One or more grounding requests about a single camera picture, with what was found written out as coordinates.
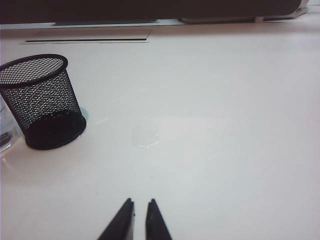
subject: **black object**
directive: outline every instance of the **black object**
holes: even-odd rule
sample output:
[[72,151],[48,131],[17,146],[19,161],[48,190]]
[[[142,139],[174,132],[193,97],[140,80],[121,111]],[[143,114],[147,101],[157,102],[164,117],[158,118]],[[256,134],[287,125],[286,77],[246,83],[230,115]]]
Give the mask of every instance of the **black object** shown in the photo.
[[0,67],[0,93],[33,149],[61,147],[86,128],[67,65],[64,56],[40,54]]
[[[128,198],[98,240],[133,240],[134,202]],[[146,240],[172,240],[154,199],[148,204],[145,220]]]
[[128,198],[98,240],[132,240],[134,215],[134,202]]
[[156,200],[154,199],[148,204],[145,220],[145,239],[172,240]]
[[0,24],[283,16],[302,0],[1,0]]

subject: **desk surface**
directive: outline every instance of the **desk surface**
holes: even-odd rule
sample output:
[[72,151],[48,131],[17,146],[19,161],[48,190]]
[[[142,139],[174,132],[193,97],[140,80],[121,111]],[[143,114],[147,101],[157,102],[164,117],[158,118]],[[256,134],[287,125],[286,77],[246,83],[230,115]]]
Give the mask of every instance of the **desk surface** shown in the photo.
[[135,28],[148,42],[1,33],[1,63],[66,56],[87,118],[64,147],[20,138],[2,154],[1,237],[96,240],[131,197],[136,240],[151,198],[174,240],[320,239],[320,7],[284,22]]

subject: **white desk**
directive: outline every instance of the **white desk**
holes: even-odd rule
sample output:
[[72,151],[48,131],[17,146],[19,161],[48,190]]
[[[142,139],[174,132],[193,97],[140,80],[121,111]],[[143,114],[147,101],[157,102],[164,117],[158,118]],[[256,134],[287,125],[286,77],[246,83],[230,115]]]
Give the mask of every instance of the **white desk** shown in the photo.
[[152,30],[148,43],[22,45],[38,30],[2,32],[2,63],[66,56],[88,115],[64,147],[20,139],[1,156],[2,239],[96,240],[131,197],[135,240],[151,198],[174,240],[319,240],[320,7],[135,28]]

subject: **black plastic tip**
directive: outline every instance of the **black plastic tip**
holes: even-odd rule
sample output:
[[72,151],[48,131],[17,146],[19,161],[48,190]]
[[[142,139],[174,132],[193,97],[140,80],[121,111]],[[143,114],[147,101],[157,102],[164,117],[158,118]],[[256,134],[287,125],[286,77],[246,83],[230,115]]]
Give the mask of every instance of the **black plastic tip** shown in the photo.
[[133,240],[134,204],[128,198],[98,240]]
[[156,200],[154,199],[148,204],[145,220],[145,234],[146,240],[172,240]]

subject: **mesh pen holder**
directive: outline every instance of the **mesh pen holder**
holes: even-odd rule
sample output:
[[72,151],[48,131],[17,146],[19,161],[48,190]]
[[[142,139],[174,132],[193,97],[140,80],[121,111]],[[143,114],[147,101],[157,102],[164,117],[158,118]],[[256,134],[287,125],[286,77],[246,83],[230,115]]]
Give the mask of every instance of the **mesh pen holder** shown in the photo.
[[86,128],[67,65],[64,56],[41,54],[0,67],[0,93],[33,149],[61,147]]

